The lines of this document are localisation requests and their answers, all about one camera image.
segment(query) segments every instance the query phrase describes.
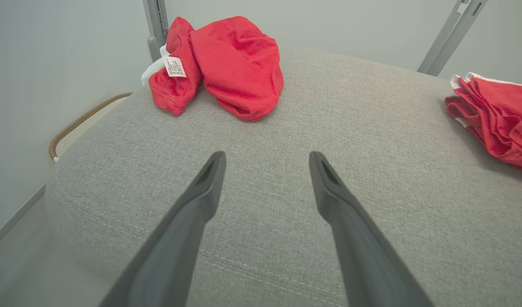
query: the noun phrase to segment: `red fabric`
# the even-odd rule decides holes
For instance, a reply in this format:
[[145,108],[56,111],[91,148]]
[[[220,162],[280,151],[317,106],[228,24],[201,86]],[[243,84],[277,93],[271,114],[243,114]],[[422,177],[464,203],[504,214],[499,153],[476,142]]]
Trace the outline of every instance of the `red fabric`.
[[217,103],[245,121],[258,121],[278,104],[284,86],[278,45],[244,17],[191,33],[204,86]]
[[476,76],[458,84],[458,97],[446,98],[447,113],[464,119],[493,157],[522,169],[522,85]]
[[149,78],[153,102],[176,116],[179,116],[193,99],[198,85],[202,82],[202,74],[191,48],[191,31],[194,31],[193,27],[187,20],[177,17],[168,29],[166,39],[166,50],[171,56],[181,59],[187,78],[170,77],[166,68]]

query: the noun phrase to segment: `white wall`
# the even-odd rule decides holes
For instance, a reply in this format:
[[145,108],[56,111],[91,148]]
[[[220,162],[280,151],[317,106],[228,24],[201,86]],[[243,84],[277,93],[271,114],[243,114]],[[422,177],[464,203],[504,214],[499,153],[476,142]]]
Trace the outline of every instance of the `white wall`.
[[490,0],[439,77],[467,72],[522,84],[522,0]]
[[456,0],[166,0],[198,29],[242,15],[281,47],[310,47],[417,70]]
[[140,88],[142,0],[0,0],[0,229],[46,183],[50,140]]

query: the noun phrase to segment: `red cloth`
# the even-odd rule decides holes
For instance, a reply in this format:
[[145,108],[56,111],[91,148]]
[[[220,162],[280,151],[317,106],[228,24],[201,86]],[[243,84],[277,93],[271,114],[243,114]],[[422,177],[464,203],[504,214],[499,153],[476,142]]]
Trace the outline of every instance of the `red cloth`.
[[166,50],[171,56],[181,59],[187,78],[170,77],[166,68],[149,78],[153,102],[176,116],[179,116],[193,99],[202,82],[202,74],[191,48],[191,31],[194,29],[187,20],[177,17],[168,29],[166,39]]
[[218,105],[258,121],[278,104],[284,86],[278,45],[250,20],[236,16],[191,33],[204,86]]
[[458,97],[446,98],[447,113],[493,157],[522,169],[522,85],[477,75],[467,79],[456,80]]

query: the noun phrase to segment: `gray cushion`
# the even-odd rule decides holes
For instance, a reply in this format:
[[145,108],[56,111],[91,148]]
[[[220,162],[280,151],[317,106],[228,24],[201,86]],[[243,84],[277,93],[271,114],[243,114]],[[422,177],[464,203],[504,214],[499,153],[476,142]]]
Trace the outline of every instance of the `gray cushion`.
[[308,153],[325,154],[437,306],[522,306],[522,172],[445,112],[446,80],[282,51],[276,109],[243,122],[202,87],[180,117],[149,87],[56,163],[47,207],[70,253],[114,280],[208,157],[227,154],[189,306],[345,306]]

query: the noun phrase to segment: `baseboard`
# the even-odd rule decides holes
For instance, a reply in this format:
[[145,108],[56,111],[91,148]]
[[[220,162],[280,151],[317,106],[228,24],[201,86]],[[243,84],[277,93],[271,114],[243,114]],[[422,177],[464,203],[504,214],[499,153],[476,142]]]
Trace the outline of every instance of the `baseboard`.
[[39,200],[39,198],[41,198],[41,196],[43,196],[43,194],[45,194],[45,186],[43,186],[41,190],[37,191],[31,200],[29,200],[21,208],[21,210],[18,211],[17,214],[15,214],[15,216],[13,216],[13,218],[11,218],[11,220],[5,224],[5,226],[3,226],[3,228],[0,230],[0,240],[5,237],[5,235],[10,231],[10,229],[13,228],[13,226],[15,226],[15,224],[17,224],[18,221],[20,221],[24,214],[30,210],[30,208]]

